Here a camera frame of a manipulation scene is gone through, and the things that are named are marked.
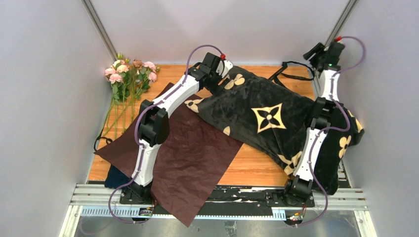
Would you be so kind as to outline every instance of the gray wall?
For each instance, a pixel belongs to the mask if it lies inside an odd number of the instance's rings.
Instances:
[[[328,37],[347,0],[92,2],[115,48],[131,58],[184,64],[196,46],[209,43],[236,64],[255,65],[301,61]]]
[[[112,60],[81,1],[0,9],[0,235],[57,236],[92,161]]]
[[[341,75],[339,98],[365,127],[344,162],[380,237],[419,232],[418,9],[417,0],[360,0],[341,33],[367,47],[362,66]],[[360,47],[345,43],[341,64],[353,65]]]

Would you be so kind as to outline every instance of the black fabric with floral pattern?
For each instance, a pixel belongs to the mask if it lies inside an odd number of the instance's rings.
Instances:
[[[233,67],[217,94],[185,104],[203,120],[225,134],[268,154],[287,175],[292,175],[301,157],[307,118],[314,101],[281,84]],[[329,131],[320,149],[315,174],[329,195],[338,186],[337,169],[347,147],[361,140],[364,130],[345,109],[351,122],[348,132]],[[334,113],[331,126],[346,127],[341,113]]]

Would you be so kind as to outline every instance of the metal floor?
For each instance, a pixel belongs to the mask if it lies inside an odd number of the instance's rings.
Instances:
[[[311,220],[318,215],[307,211],[306,218]],[[124,224],[111,217],[83,217],[82,225],[77,228],[76,237],[84,237],[80,227],[86,233],[93,233],[109,222],[111,224],[97,237],[360,237],[357,219],[353,211],[328,211],[313,225],[296,229],[286,227],[282,221],[226,221],[194,220],[190,227],[184,226],[176,219],[151,219],[145,224]]]

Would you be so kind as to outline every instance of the wooden table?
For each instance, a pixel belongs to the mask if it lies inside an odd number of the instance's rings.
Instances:
[[[151,85],[148,92],[141,96],[141,100],[153,100],[169,82],[176,83],[185,71],[184,65],[160,65],[161,71],[158,74],[159,80]],[[268,78],[280,67],[271,66],[242,66],[254,74]],[[305,67],[288,67],[284,73],[307,77],[308,72]],[[311,83],[281,77],[281,82],[290,90],[303,96],[314,99]],[[206,90],[197,93],[202,98],[209,97],[211,94]],[[134,117],[138,114],[141,101],[136,102]],[[115,121],[114,113],[110,113],[109,125]],[[131,122],[131,109],[126,110],[126,127]],[[122,119],[118,120],[117,136],[122,132]],[[114,138],[115,129],[111,128],[106,135]],[[98,148],[106,145],[105,140],[101,140]],[[105,180],[108,174],[110,163],[99,156],[94,157],[93,165],[90,170],[89,180]],[[283,170],[268,155],[244,144],[233,162],[231,162],[224,176],[219,181],[221,185],[250,185],[250,186],[282,186],[288,177]]]

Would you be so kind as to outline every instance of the brown paper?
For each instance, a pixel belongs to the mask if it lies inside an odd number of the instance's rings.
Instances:
[[[167,85],[162,94],[172,86]],[[128,177],[138,156],[135,122],[121,137],[96,152]],[[173,112],[169,125],[169,137],[154,165],[151,193],[158,204],[189,226],[243,143],[203,121],[185,104]]]

